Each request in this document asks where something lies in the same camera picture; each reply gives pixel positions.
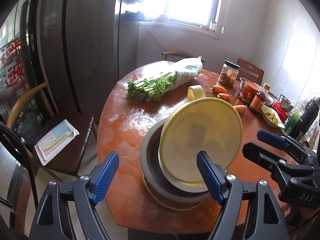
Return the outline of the brown vinegar bottle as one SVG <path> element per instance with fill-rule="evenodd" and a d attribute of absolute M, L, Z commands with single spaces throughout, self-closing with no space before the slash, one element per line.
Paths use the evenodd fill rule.
<path fill-rule="evenodd" d="M 256 93 L 255 97 L 253 98 L 253 100 L 249 106 L 249 110 L 252 113 L 260 112 L 261 108 L 263 107 L 263 105 L 266 102 L 268 91 L 270 88 L 271 87 L 267 83 L 264 83 L 261 90 Z"/>

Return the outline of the white dish with food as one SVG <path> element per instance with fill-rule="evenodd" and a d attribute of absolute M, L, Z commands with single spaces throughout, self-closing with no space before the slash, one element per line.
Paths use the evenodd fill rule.
<path fill-rule="evenodd" d="M 263 119 L 271 126 L 274 128 L 285 128 L 284 124 L 279 118 L 278 113 L 265 105 L 261 108 L 261 114 L 263 116 Z"/>

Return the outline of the white ceramic bowl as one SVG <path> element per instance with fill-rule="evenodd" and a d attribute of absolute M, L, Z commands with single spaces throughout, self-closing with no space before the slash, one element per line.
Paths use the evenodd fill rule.
<path fill-rule="evenodd" d="M 273 104 L 274 104 L 274 98 L 272 98 L 270 95 L 267 95 L 265 105 L 271 108 Z"/>

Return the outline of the small steel bowl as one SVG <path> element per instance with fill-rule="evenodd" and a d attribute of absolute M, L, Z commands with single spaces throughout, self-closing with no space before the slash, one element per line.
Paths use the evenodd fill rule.
<path fill-rule="evenodd" d="M 279 102 L 281 109 L 284 110 L 286 113 L 289 113 L 290 111 L 292 111 L 293 104 L 283 94 L 280 94 L 278 102 Z"/>

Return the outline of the white plastic bowl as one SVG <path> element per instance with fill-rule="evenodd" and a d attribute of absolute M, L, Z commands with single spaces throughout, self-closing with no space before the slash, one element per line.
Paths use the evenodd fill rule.
<path fill-rule="evenodd" d="M 200 192 L 205 192 L 207 191 L 207 187 L 204 184 L 204 182 L 200 182 L 200 183 L 184 183 L 181 182 L 177 179 L 175 179 L 174 177 L 172 177 L 163 167 L 161 160 L 158 159 L 159 162 L 159 166 L 161 168 L 161 171 L 163 172 L 165 178 L 167 178 L 167 180 L 174 185 L 175 187 L 177 187 L 178 189 L 185 191 L 185 192 L 191 192 L 191 193 L 200 193 Z"/>

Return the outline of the yellow bowl with handle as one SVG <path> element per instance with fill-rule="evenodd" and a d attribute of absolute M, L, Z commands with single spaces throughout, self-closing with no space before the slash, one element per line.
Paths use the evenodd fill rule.
<path fill-rule="evenodd" d="M 201 85 L 190 86 L 187 98 L 164 123 L 158 157 L 175 179 L 200 183 L 197 154 L 206 151 L 215 164 L 229 168 L 240 150 L 242 120 L 230 103 L 207 97 Z"/>

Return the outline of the near carrot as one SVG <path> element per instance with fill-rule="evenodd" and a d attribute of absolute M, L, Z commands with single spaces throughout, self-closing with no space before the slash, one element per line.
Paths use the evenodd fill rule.
<path fill-rule="evenodd" d="M 239 114 L 245 113 L 248 110 L 245 105 L 235 105 L 233 107 Z"/>

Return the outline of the steel basin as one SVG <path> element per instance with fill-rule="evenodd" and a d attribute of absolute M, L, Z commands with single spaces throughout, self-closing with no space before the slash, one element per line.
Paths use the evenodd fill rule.
<path fill-rule="evenodd" d="M 161 196 L 159 193 L 157 193 L 155 191 L 155 189 L 153 187 L 151 187 L 148 182 L 146 182 L 144 175 L 142 175 L 142 180 L 143 180 L 143 183 L 145 185 L 146 190 L 153 197 L 153 199 L 155 201 L 157 201 L 159 204 L 161 204 L 164 207 L 167 207 L 171 210 L 189 211 L 191 209 L 194 209 L 195 207 L 198 207 L 200 204 L 203 203 L 203 200 L 200 202 L 195 202 L 195 203 L 180 203 L 180 202 L 176 202 L 174 200 L 170 200 L 168 198 Z"/>

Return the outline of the wooden chair back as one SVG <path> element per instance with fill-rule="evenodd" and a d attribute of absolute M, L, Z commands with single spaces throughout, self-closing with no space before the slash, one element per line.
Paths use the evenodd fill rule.
<path fill-rule="evenodd" d="M 262 69 L 243 59 L 238 59 L 237 64 L 240 67 L 238 79 L 243 77 L 261 85 L 264 75 L 264 71 Z"/>

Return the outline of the grey stone bowl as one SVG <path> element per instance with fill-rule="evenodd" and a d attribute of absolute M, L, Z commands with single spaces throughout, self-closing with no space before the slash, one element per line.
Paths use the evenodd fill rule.
<path fill-rule="evenodd" d="M 203 193 L 190 193 L 178 189 L 164 176 L 158 161 L 158 149 L 161 131 L 165 120 L 154 124 L 145 135 L 140 149 L 140 163 L 143 178 L 148 188 L 166 200 L 177 203 L 193 204 L 210 197 L 208 191 Z"/>

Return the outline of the celery in plastic bag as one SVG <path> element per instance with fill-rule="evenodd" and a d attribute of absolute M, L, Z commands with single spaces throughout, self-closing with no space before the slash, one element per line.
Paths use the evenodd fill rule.
<path fill-rule="evenodd" d="M 161 101 L 164 94 L 197 77 L 203 67 L 202 57 L 182 59 L 172 64 L 169 72 L 155 77 L 127 82 L 125 95 L 136 101 Z"/>

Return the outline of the green plastic bottle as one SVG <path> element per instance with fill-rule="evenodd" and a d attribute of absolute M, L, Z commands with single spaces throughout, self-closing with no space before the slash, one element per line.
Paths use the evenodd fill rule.
<path fill-rule="evenodd" d="M 281 131 L 286 135 L 290 135 L 293 128 L 297 124 L 300 117 L 304 114 L 306 107 L 306 101 L 300 101 L 298 102 L 291 113 L 289 114 L 289 117 L 284 122 L 284 128 L 281 129 Z"/>

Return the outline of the dark refrigerator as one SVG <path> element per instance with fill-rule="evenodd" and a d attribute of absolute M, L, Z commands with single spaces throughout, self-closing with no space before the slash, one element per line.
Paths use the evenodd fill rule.
<path fill-rule="evenodd" d="M 133 0 L 1 0 L 1 69 L 24 64 L 30 87 L 48 83 L 56 112 L 100 120 L 116 83 L 136 68 L 139 23 Z"/>

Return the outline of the far carrot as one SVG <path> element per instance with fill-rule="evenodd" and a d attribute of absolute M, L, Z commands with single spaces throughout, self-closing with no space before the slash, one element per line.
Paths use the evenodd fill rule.
<path fill-rule="evenodd" d="M 216 94 L 219 94 L 219 93 L 227 94 L 227 90 L 226 90 L 224 87 L 219 86 L 219 85 L 214 85 L 214 86 L 212 86 L 212 87 L 205 86 L 205 89 L 209 89 L 209 90 L 211 90 L 213 93 L 216 93 Z"/>

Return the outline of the middle carrot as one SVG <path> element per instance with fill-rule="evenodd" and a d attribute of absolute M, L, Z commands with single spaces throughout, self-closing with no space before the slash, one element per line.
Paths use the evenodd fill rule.
<path fill-rule="evenodd" d="M 227 94 L 227 93 L 218 93 L 217 94 L 217 97 L 219 98 L 219 99 L 222 99 L 222 100 L 225 100 L 225 101 L 227 101 L 227 100 L 229 100 L 229 94 Z"/>

